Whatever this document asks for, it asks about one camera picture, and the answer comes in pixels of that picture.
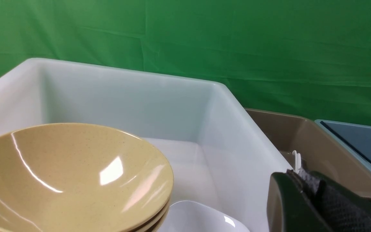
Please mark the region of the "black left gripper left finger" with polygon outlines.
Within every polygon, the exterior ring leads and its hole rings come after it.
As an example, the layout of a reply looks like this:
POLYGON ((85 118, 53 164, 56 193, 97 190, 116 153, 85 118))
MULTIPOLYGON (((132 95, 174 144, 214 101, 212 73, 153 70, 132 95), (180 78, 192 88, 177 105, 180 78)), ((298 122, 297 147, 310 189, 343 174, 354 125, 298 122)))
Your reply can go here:
POLYGON ((267 199, 270 232, 332 232, 288 173, 272 173, 267 199))

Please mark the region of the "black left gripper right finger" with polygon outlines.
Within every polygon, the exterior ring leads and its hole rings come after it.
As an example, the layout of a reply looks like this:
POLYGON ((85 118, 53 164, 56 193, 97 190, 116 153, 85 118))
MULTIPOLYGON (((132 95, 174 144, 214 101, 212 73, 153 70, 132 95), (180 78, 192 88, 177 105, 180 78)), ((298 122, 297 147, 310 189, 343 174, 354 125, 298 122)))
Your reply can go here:
POLYGON ((371 232, 371 201, 331 178, 300 169, 303 192, 333 232, 371 232))

